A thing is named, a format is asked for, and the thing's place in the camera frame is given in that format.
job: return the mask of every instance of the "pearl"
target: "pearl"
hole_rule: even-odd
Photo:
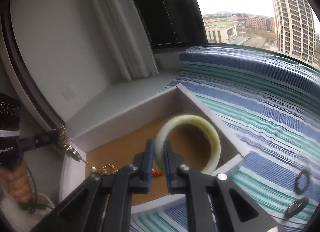
[[[91,172],[96,172],[96,171],[97,171],[97,168],[94,167],[94,166],[91,166],[91,167],[90,167],[90,171],[91,171]]]

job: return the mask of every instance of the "tall tower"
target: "tall tower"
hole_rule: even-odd
[[[272,0],[279,52],[313,63],[315,25],[307,0]]]

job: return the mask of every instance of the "white stitching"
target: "white stitching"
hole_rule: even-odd
[[[163,2],[163,4],[164,4],[164,8],[165,8],[165,10],[167,11],[167,15],[168,15],[168,17],[169,17],[169,20],[170,20],[170,23],[171,23],[172,30],[173,30],[173,32],[174,32],[174,36],[175,36],[175,38],[176,38],[176,42],[178,42],[178,40],[177,40],[177,36],[176,36],[176,32],[174,31],[174,28],[173,28],[173,25],[172,25],[172,22],[171,22],[171,19],[170,19],[170,16],[169,16],[169,13],[168,13],[167,7],[165,6],[165,3],[164,3],[164,1],[163,1],[163,0],[162,0],[162,2]]]

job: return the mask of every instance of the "wall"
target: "wall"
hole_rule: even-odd
[[[0,92],[18,98],[4,71],[0,60]],[[43,132],[24,106],[21,108],[20,137],[27,137]],[[25,153],[25,161],[34,176],[37,189],[58,202],[60,176],[63,156],[55,147],[42,147]]]
[[[29,72],[63,120],[121,79],[91,0],[11,0],[11,18]]]

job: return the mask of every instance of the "black cable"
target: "black cable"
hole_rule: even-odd
[[[36,209],[38,209],[39,207],[47,207],[47,208],[53,209],[53,207],[50,207],[50,206],[48,206],[46,204],[37,204],[37,202],[38,202],[38,192],[37,192],[36,182],[35,182],[35,179],[32,176],[32,173],[31,173],[29,167],[27,167],[27,170],[28,170],[28,172],[30,174],[30,177],[32,179],[33,187],[35,188],[35,194],[36,194],[35,195],[35,201],[31,203],[31,208],[29,209],[29,213],[30,214],[35,213]]]

